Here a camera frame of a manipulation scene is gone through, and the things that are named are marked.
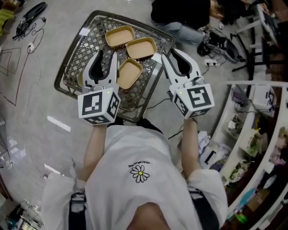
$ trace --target forearm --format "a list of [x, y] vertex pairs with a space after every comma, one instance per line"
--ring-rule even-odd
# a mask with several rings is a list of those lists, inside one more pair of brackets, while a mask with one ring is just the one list
[[106, 130], [106, 124], [93, 127], [93, 131], [84, 156], [83, 170], [80, 173], [79, 179], [87, 181], [94, 171], [97, 163], [102, 158], [104, 154]]
[[198, 163], [198, 133], [197, 123], [193, 119], [184, 120], [184, 130], [181, 148], [181, 162], [185, 179], [196, 169], [201, 168]]

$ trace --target person wearing white t-shirt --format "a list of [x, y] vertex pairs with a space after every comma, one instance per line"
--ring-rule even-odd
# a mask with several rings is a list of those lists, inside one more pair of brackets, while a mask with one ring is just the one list
[[[93, 127], [76, 182], [78, 189], [85, 189], [85, 228], [219, 229], [226, 219], [227, 197], [219, 173], [198, 163], [197, 122], [184, 120], [183, 175], [172, 163], [170, 146], [159, 129], [146, 119], [137, 126], [122, 124]], [[49, 175], [41, 205], [45, 229], [71, 229], [74, 192], [73, 178]]]

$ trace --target floor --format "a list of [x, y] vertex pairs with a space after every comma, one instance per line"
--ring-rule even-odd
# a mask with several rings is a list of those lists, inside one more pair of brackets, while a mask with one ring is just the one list
[[[53, 86], [58, 69], [73, 38], [91, 11], [97, 9], [124, 15], [151, 25], [152, 0], [50, 0], [47, 9], [42, 14], [47, 19], [42, 43], [34, 54], [29, 55], [22, 79], [19, 81], [31, 36], [21, 41], [13, 41], [12, 36], [22, 15], [40, 2], [40, 0], [27, 1], [23, 11], [16, 15], [11, 34], [2, 38], [4, 49], [22, 49], [16, 74], [10, 73], [9, 76], [5, 76], [0, 73], [0, 112], [6, 121], [6, 125], [0, 127], [0, 134], [9, 150], [10, 160], [13, 162], [9, 168], [8, 155], [4, 154], [4, 160], [0, 160], [4, 168], [0, 169], [0, 173], [16, 201], [22, 202], [26, 199], [29, 204], [36, 206], [41, 205], [41, 196], [45, 186], [43, 175], [49, 173], [44, 164], [66, 175], [68, 175], [72, 158], [77, 167], [81, 167], [92, 130], [89, 123], [78, 118], [76, 100], [59, 93]], [[227, 26], [223, 32], [229, 35], [245, 24], [247, 24], [246, 19], [239, 19], [236, 24]], [[218, 20], [212, 18], [211, 25], [217, 28]], [[243, 33], [242, 38], [246, 44], [249, 44], [248, 34]], [[184, 44], [179, 48], [195, 59], [202, 73], [207, 70], [203, 64], [205, 58], [197, 55], [195, 47]], [[41, 77], [33, 94], [29, 96], [29, 105], [25, 115], [28, 99], [26, 89], [31, 92], [39, 77], [36, 55], [40, 62]], [[19, 49], [13, 50], [11, 56], [13, 61], [9, 66], [11, 71], [15, 70], [18, 57]], [[241, 63], [226, 62], [220, 67], [211, 67], [205, 74], [206, 82], [211, 84], [216, 106], [206, 115], [198, 118], [200, 130], [211, 133], [214, 129], [227, 96], [225, 81], [247, 79], [245, 69], [231, 73], [231, 69], [238, 66], [241, 66]], [[168, 86], [169, 82], [162, 74], [149, 106], [167, 97]], [[47, 116], [71, 127], [71, 131], [68, 132], [51, 123], [47, 120]], [[169, 101], [148, 110], [146, 117], [159, 127], [166, 137], [175, 134], [183, 124], [178, 110]], [[171, 139], [173, 150], [176, 150], [179, 139], [178, 136]]]

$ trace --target white t-shirt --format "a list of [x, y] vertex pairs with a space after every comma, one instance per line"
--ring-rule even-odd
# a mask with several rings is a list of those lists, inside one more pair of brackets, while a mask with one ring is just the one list
[[[50, 174], [43, 193], [41, 213], [47, 230], [68, 229], [69, 201], [74, 180]], [[166, 138], [137, 126], [107, 129], [105, 154], [85, 187], [86, 226], [93, 230], [126, 230], [138, 206], [159, 205], [170, 229], [201, 230], [189, 188], [201, 190], [220, 225], [227, 214], [227, 197], [219, 173], [194, 171], [187, 182], [171, 161]]]

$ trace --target flower print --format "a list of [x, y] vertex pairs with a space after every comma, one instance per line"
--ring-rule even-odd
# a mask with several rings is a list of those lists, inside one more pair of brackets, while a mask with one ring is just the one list
[[132, 170], [130, 171], [131, 174], [133, 174], [133, 178], [136, 178], [136, 182], [144, 182], [147, 180], [147, 178], [150, 176], [148, 173], [144, 172], [144, 166], [136, 165]]

